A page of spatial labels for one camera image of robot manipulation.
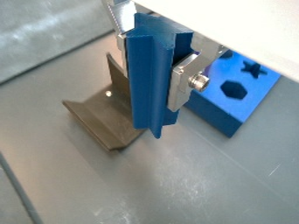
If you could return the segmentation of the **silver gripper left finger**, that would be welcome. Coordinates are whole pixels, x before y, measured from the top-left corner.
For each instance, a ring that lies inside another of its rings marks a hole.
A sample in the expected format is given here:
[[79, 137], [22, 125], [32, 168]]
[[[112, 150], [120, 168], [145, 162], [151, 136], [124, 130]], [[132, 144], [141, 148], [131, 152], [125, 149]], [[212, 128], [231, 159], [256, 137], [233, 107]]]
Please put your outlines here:
[[116, 33], [116, 46], [121, 51], [124, 76], [127, 74], [127, 33], [135, 28], [136, 5], [131, 0], [101, 0]]

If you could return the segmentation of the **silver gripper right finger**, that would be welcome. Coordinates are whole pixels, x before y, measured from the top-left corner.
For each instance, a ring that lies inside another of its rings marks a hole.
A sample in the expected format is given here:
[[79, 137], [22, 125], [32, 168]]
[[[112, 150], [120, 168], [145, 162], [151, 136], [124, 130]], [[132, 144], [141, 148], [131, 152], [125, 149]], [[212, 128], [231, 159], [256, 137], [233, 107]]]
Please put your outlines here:
[[191, 91], [203, 91], [209, 85], [205, 68], [227, 52], [228, 48], [197, 32], [191, 39], [192, 52], [172, 68], [167, 107], [176, 112], [189, 100]]

